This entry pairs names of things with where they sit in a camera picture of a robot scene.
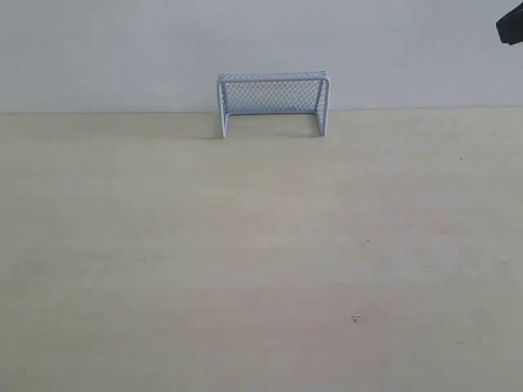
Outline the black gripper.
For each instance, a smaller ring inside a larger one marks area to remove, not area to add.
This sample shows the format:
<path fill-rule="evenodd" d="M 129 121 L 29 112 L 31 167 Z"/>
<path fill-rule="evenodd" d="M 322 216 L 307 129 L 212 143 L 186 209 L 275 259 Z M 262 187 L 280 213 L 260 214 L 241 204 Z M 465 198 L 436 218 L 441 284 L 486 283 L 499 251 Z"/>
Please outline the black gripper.
<path fill-rule="evenodd" d="M 496 22 L 496 29 L 502 44 L 509 46 L 523 42 L 523 4 L 502 16 Z"/>

